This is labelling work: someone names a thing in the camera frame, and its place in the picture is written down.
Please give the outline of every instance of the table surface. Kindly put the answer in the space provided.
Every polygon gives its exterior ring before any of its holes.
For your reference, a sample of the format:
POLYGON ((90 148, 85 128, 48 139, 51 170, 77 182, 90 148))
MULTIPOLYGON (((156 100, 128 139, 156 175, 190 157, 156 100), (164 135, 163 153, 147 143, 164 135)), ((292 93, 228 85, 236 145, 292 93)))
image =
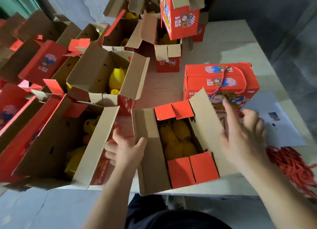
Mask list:
MULTIPOLYGON (((153 51, 149 51, 150 65, 145 78, 141 98, 136 108, 150 108, 183 99, 184 70, 186 64, 250 62, 260 84, 260 92, 274 91, 285 113, 289 116, 307 142, 307 146, 296 147, 308 164, 317 163, 316 144, 303 119, 284 90, 273 68, 268 62, 245 20, 210 22, 206 26, 204 41, 194 43, 188 51, 183 44, 179 73, 157 73, 153 51)), ((108 180, 113 168, 107 171, 108 180)), ((90 186, 88 190, 102 190, 102 186, 90 186)), ((76 189, 73 186, 62 188, 76 189)), ((138 175, 134 176, 131 192, 139 192, 138 175)), ((257 195, 256 191, 241 175, 164 191, 175 195, 257 195)))

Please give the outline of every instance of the dark clothing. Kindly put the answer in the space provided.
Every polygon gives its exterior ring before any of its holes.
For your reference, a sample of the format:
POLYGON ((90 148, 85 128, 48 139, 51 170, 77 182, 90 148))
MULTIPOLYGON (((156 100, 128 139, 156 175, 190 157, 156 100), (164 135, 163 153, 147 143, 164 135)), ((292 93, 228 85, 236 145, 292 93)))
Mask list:
POLYGON ((231 229, 219 219, 200 211, 167 210, 160 195, 135 194, 128 206, 125 229, 231 229))

